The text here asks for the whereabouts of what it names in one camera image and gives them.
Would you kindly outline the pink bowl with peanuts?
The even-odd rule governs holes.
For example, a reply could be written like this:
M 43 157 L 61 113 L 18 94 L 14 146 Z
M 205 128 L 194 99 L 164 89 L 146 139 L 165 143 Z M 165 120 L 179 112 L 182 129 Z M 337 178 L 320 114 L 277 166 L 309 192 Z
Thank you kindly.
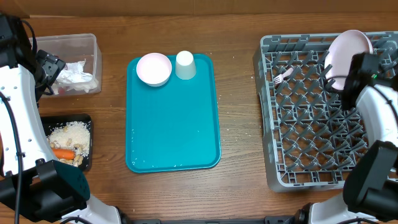
M 163 54 L 149 53 L 139 59 L 136 73 L 145 84 L 158 87 L 168 82 L 172 73 L 172 64 Z

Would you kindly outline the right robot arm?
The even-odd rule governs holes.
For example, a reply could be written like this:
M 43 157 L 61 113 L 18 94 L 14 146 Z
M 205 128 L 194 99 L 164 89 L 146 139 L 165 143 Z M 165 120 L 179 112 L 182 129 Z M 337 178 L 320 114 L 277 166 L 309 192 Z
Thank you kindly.
M 343 191 L 324 202 L 309 203 L 289 223 L 378 223 L 397 219 L 397 77 L 386 78 L 379 57 L 353 56 L 341 92 L 344 110 L 356 108 L 369 147 L 345 180 Z

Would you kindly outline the orange carrot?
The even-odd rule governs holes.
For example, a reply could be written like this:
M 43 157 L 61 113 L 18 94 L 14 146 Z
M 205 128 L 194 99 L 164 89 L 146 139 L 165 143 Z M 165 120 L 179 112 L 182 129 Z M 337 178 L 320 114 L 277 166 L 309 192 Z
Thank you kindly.
M 52 148 L 53 153 L 58 159 L 73 160 L 75 152 L 69 149 Z

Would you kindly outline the large white tissue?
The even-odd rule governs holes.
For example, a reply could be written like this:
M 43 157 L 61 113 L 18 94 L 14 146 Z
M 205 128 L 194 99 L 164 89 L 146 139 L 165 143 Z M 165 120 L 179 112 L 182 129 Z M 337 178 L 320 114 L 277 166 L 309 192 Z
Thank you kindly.
M 58 81 L 63 83 L 81 83 L 91 81 L 93 75 L 84 72 L 86 60 L 67 63 L 58 76 Z

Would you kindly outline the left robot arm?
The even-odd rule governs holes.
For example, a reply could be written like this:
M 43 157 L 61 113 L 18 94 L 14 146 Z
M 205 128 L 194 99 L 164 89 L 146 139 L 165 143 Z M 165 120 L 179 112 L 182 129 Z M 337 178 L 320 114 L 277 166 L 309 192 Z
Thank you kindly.
M 119 208 L 93 196 L 82 171 L 60 162 L 47 141 L 37 102 L 52 94 L 64 67 L 37 48 L 27 21 L 1 15 L 1 202 L 16 220 L 129 223 Z

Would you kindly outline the white paper cup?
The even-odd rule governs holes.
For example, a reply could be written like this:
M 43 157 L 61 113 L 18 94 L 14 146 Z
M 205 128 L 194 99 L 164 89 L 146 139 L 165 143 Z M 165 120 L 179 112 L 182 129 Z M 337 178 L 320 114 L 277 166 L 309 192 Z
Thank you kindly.
M 191 52 L 183 50 L 177 54 L 175 73 L 182 80 L 189 80 L 196 75 L 197 69 Z

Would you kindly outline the rice and peanut pile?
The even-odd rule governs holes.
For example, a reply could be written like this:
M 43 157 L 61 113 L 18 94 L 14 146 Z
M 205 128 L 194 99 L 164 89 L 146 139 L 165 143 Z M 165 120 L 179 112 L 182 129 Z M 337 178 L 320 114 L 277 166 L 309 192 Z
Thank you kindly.
M 52 128 L 47 135 L 52 148 L 69 149 L 75 152 L 73 160 L 58 159 L 60 162 L 80 167 L 90 153 L 90 130 L 82 121 L 67 122 L 60 127 Z

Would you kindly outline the white plastic fork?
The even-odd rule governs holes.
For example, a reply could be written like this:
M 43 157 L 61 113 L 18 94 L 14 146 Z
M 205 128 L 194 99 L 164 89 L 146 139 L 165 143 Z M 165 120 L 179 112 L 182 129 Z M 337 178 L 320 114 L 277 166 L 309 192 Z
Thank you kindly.
M 293 68 L 290 67 L 289 69 L 287 69 L 284 73 L 279 74 L 278 76 L 276 76 L 274 78 L 274 85 L 279 85 L 284 81 L 284 78 L 288 77 L 291 75 L 291 73 L 293 72 Z

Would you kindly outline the white round plate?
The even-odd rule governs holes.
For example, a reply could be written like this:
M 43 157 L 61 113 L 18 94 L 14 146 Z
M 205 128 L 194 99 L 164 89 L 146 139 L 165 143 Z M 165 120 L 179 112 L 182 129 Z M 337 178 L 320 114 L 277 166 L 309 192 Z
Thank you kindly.
M 359 30 L 347 30 L 341 33 L 330 45 L 325 59 L 325 68 L 331 65 L 325 77 L 344 76 L 349 73 L 353 55 L 372 53 L 371 41 Z

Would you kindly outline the small white tissue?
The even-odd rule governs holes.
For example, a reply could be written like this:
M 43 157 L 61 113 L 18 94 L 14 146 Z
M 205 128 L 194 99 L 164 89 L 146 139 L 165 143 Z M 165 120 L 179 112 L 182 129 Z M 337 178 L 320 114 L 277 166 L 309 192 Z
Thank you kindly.
M 52 85 L 52 89 L 56 95 L 72 93 L 96 93 L 101 91 L 100 82 L 90 74 L 68 75 L 63 74 L 58 77 Z

